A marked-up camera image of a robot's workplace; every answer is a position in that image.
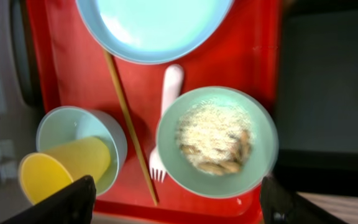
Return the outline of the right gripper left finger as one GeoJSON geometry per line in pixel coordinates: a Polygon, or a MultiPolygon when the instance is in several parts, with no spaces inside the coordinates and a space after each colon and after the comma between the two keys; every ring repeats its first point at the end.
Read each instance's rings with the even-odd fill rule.
{"type": "Polygon", "coordinates": [[[96,186],[86,175],[2,224],[90,224],[96,186]]]}

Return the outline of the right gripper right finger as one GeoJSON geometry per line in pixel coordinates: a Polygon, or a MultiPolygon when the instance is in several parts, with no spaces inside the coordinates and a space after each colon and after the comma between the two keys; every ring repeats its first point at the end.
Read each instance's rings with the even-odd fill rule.
{"type": "Polygon", "coordinates": [[[260,205],[266,224],[346,224],[297,193],[288,191],[272,176],[262,180],[260,205]]]}

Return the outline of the yellow plastic cup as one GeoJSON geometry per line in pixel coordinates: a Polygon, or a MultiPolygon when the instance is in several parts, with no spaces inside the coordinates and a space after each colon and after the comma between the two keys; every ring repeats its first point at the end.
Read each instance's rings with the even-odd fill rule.
{"type": "Polygon", "coordinates": [[[28,154],[19,166],[19,182],[35,205],[85,175],[98,181],[110,164],[107,145],[91,136],[28,154]]]}

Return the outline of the light blue bowl with cup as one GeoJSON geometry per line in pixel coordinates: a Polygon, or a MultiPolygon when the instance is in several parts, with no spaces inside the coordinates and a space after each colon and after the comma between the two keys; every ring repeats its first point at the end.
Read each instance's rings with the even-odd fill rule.
{"type": "Polygon", "coordinates": [[[86,137],[97,137],[110,150],[111,165],[96,181],[96,195],[105,194],[114,184],[127,157],[127,140],[120,124],[100,110],[61,106],[47,113],[37,130],[36,147],[44,152],[51,147],[86,137]]]}

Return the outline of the light blue bowl with rice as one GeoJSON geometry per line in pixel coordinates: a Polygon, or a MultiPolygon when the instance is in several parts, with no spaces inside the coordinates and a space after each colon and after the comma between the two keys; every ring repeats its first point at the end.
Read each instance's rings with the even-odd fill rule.
{"type": "Polygon", "coordinates": [[[158,153],[169,176],[185,190],[207,198],[233,198],[257,185],[272,170],[278,156],[278,134],[266,109],[253,97],[232,88],[209,86],[179,96],[164,112],[157,129],[158,153]],[[252,122],[251,154],[236,174],[210,175],[195,169],[175,140],[178,120],[192,106],[203,102],[237,104],[252,122]]]}

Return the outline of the rice and peanut shells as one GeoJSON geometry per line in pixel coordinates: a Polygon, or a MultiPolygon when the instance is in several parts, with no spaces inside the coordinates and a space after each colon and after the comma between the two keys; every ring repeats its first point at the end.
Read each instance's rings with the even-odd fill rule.
{"type": "Polygon", "coordinates": [[[237,104],[203,102],[178,120],[175,140],[185,159],[210,175],[240,172],[251,154],[252,122],[237,104]]]}

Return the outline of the wooden chopstick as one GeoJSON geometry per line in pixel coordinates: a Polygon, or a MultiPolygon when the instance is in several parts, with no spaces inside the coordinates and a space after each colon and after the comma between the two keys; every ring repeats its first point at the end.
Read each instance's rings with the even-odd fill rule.
{"type": "Polygon", "coordinates": [[[143,151],[140,146],[140,142],[137,137],[137,133],[135,131],[134,124],[132,122],[131,113],[130,113],[128,105],[127,105],[124,90],[122,89],[122,86],[121,86],[121,79],[116,71],[115,62],[112,58],[112,55],[107,50],[103,50],[103,55],[104,55],[104,58],[106,59],[106,63],[108,65],[108,70],[109,70],[109,73],[110,73],[110,76],[111,76],[111,79],[112,79],[112,82],[113,82],[113,85],[114,85],[114,88],[116,91],[116,95],[118,97],[119,104],[120,104],[120,107],[121,107],[121,110],[122,110],[122,113],[123,113],[123,116],[124,116],[124,119],[126,122],[126,126],[128,128],[129,135],[130,135],[130,137],[132,139],[132,143],[134,145],[135,153],[137,155],[140,167],[142,169],[142,173],[144,175],[144,179],[148,186],[150,196],[152,197],[154,205],[157,206],[158,205],[157,194],[155,193],[154,186],[153,186],[152,180],[150,178],[150,174],[149,174],[149,169],[145,162],[143,151]]]}

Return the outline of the white plastic fork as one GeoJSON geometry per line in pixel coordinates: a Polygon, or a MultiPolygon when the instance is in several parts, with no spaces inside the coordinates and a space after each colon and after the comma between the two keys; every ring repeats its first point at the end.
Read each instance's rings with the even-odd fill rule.
{"type": "MultiPolygon", "coordinates": [[[[184,80],[184,71],[179,64],[173,64],[167,67],[163,78],[162,100],[160,117],[168,107],[179,97],[181,87],[184,80]]],[[[155,145],[149,157],[150,177],[158,182],[163,182],[167,174],[167,170],[163,165],[158,153],[158,146],[155,145]]]]}

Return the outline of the light blue round plate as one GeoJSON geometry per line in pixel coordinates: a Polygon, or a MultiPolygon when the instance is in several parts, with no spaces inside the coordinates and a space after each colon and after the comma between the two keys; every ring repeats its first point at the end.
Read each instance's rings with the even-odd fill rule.
{"type": "Polygon", "coordinates": [[[221,25],[233,0],[76,0],[86,28],[110,54],[156,65],[203,44],[221,25]]]}

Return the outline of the black food waste tray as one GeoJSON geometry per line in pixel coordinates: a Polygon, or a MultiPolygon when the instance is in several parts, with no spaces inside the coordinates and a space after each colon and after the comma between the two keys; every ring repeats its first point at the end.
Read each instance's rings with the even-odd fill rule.
{"type": "Polygon", "coordinates": [[[358,0],[285,1],[279,62],[275,177],[358,197],[358,0]]]}

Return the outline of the grey plastic dishwasher rack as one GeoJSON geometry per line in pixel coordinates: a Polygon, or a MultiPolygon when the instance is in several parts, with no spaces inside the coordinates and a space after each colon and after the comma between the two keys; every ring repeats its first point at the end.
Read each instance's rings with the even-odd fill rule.
{"type": "Polygon", "coordinates": [[[2,191],[24,198],[21,159],[35,151],[44,114],[34,43],[25,1],[0,0],[0,155],[2,191]]]}

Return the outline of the red plastic serving tray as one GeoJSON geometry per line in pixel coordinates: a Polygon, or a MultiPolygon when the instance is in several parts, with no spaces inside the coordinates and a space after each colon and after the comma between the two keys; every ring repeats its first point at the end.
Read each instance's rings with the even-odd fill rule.
{"type": "MultiPolygon", "coordinates": [[[[124,124],[103,48],[84,25],[74,1],[28,0],[44,107],[97,109],[124,124]]],[[[277,79],[279,1],[236,1],[216,32],[178,60],[183,91],[228,86],[270,109],[277,79]]],[[[139,65],[117,58],[115,66],[142,150],[154,147],[166,65],[139,65]]],[[[154,204],[132,144],[115,184],[98,197],[95,218],[158,223],[258,223],[259,189],[235,198],[197,196],[167,177],[154,184],[154,204]]]]}

